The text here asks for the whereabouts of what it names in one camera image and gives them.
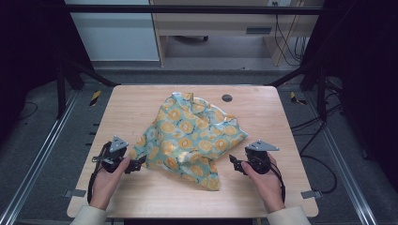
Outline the light wooden office desk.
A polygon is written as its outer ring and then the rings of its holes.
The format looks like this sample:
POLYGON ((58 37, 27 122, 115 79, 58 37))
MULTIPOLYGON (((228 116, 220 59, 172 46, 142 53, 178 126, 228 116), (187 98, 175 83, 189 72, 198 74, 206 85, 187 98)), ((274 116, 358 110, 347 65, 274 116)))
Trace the light wooden office desk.
MULTIPOLYGON (((149 0, 152 6, 321 7, 325 0, 149 0)), ((316 15, 188 14, 155 13, 156 32, 161 37, 259 36, 278 66, 287 56, 291 37, 309 37, 316 15)))

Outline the white cabinet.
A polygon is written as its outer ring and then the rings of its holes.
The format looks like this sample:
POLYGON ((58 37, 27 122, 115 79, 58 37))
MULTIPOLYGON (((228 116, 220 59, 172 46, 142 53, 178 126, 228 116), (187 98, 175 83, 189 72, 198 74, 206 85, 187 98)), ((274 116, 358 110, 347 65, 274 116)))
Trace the white cabinet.
POLYGON ((150 13, 82 13, 71 18, 91 61, 158 61, 150 13))

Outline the black curtain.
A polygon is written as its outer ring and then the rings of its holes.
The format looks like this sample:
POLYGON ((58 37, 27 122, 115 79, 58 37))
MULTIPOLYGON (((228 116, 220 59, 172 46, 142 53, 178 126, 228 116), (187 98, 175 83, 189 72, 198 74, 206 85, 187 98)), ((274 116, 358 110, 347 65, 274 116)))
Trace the black curtain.
POLYGON ((69 59, 92 69, 91 60, 71 15, 43 9, 41 2, 64 0, 0 0, 0 143, 16 124, 29 91, 56 79, 56 49, 61 44, 69 59))
POLYGON ((325 0, 304 56, 315 58, 335 25, 322 67, 343 83, 348 118, 398 189, 398 0, 325 0))

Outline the person's right hand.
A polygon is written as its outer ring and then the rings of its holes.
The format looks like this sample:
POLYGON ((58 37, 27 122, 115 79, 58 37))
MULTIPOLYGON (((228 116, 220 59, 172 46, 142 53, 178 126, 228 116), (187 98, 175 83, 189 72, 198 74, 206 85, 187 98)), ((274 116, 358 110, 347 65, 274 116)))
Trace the person's right hand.
POLYGON ((253 180, 257 192, 269 214, 285 208, 280 180, 276 174, 273 172, 259 174, 245 161, 241 163, 241 166, 245 173, 253 180))

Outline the grey metal table bracket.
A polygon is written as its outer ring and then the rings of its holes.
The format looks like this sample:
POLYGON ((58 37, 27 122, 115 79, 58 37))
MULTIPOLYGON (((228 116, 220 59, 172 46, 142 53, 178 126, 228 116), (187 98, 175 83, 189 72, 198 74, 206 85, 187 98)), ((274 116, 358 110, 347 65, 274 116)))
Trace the grey metal table bracket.
POLYGON ((67 189, 63 196, 66 198, 71 198, 71 197, 83 197, 85 195, 86 191, 84 189, 67 189))
POLYGON ((307 190, 307 191, 302 191, 301 196, 303 199, 310 199, 310 198, 320 198, 323 196, 322 192, 320 190, 307 190))

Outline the black horizontal frame bar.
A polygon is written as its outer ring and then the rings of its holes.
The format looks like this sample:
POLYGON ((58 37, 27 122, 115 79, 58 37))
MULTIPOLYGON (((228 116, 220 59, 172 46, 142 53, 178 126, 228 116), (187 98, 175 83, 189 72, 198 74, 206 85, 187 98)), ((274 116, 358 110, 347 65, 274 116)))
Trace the black horizontal frame bar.
POLYGON ((238 6, 144 6, 144 5, 65 5, 69 12, 83 13, 188 13, 188 14, 278 14, 320 15, 323 7, 238 7, 238 6))

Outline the yellow black floor tape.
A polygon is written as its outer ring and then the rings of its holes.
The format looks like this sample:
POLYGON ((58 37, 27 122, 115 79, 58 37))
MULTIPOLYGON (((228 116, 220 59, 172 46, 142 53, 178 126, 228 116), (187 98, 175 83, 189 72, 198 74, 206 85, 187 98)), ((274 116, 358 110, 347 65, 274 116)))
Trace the yellow black floor tape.
POLYGON ((97 101, 98 101, 98 99, 100 97, 100 94, 101 94, 100 90, 95 91, 95 93, 93 94, 93 96, 92 96, 92 98, 90 100, 89 106, 95 106, 96 105, 96 103, 97 103, 97 101))
POLYGON ((296 94, 294 92, 290 92, 290 99, 294 103, 298 103, 300 105, 307 105, 307 101, 302 99, 297 99, 296 94))

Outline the aluminium floor rail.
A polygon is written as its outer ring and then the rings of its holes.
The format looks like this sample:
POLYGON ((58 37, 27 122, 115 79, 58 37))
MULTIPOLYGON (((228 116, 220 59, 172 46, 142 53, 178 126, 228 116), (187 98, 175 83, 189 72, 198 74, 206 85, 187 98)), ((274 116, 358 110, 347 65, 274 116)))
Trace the aluminium floor rail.
POLYGON ((29 164, 29 168, 25 173, 22 182, 18 185, 12 199, 7 204, 7 207, 0 215, 0 225, 13 225, 17 216, 21 212, 23 205, 28 198, 33 186, 38 180, 38 176, 42 171, 48 156, 54 149, 54 145, 69 119, 69 115, 74 108, 76 99, 79 96, 78 91, 71 91, 67 101, 66 109, 52 124, 52 127, 42 142, 33 161, 29 164))
POLYGON ((326 104, 327 118, 323 122, 324 126, 320 130, 320 136, 326 143, 332 165, 334 166, 338 178, 340 179, 340 183, 343 185, 348 199, 351 202, 356 212, 356 215, 360 220, 360 224, 378 225, 373 210, 367 202, 355 175, 350 169, 348 162, 344 159, 344 154, 329 128, 329 126, 331 125, 331 108, 336 107, 337 109, 342 109, 341 102, 339 101, 337 94, 326 93, 324 98, 321 98, 317 97, 313 92, 307 92, 304 94, 304 96, 308 99, 311 112, 314 114, 314 116, 320 115, 320 110, 318 109, 318 106, 321 103, 326 104))

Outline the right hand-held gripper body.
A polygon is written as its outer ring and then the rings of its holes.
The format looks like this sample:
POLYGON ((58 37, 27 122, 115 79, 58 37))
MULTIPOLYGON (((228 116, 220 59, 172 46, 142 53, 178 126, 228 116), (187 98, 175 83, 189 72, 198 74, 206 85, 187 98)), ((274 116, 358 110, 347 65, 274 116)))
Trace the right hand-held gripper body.
POLYGON ((279 147, 261 140, 245 146, 245 153, 248 158, 248 163, 257 173, 260 174, 265 174, 270 170, 268 151, 279 150, 279 147))

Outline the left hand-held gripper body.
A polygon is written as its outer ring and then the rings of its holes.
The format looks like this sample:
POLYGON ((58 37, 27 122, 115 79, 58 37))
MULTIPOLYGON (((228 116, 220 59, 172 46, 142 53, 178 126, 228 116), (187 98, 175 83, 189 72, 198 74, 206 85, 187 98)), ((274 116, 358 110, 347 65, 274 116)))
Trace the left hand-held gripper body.
POLYGON ((100 163, 108 173, 113 173, 124 159, 128 143, 117 136, 103 145, 100 154, 92 158, 93 162, 100 163))

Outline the black metal frame stand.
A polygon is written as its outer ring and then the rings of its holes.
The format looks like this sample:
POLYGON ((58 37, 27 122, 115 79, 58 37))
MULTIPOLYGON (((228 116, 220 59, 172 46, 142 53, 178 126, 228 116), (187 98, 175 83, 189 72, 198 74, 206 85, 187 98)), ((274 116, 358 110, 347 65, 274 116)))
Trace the black metal frame stand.
POLYGON ((316 111, 320 118, 325 121, 327 119, 326 110, 326 74, 325 70, 317 63, 308 63, 299 68, 289 72, 287 75, 281 77, 280 79, 271 82, 269 85, 273 87, 278 87, 283 83, 286 83, 298 75, 303 75, 304 78, 300 83, 300 89, 302 91, 308 91, 317 84, 317 96, 316 96, 316 111))
POLYGON ((57 119, 62 117, 67 107, 65 81, 68 81, 73 90, 81 90, 84 87, 84 82, 80 77, 80 73, 88 75, 92 79, 108 87, 118 86, 117 82, 112 82, 100 76, 94 69, 85 67, 81 63, 72 60, 62 61, 56 69, 58 99, 58 114, 56 116, 57 119))

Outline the lemon print teal cloth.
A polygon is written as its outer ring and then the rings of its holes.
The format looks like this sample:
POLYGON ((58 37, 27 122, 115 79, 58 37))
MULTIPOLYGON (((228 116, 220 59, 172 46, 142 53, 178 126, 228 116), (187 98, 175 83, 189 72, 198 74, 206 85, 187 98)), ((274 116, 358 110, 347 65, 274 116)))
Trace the lemon print teal cloth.
POLYGON ((247 137, 235 116, 192 93, 173 93, 130 151, 145 167, 162 168, 217 191, 215 160, 247 137))

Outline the person's left hand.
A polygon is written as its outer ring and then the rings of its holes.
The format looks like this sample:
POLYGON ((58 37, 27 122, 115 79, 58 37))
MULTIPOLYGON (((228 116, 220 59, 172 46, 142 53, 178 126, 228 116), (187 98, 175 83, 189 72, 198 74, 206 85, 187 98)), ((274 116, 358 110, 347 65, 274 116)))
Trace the person's left hand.
POLYGON ((125 157, 114 172, 99 171, 93 184, 90 206, 105 211, 118 186, 121 176, 130 164, 125 157))

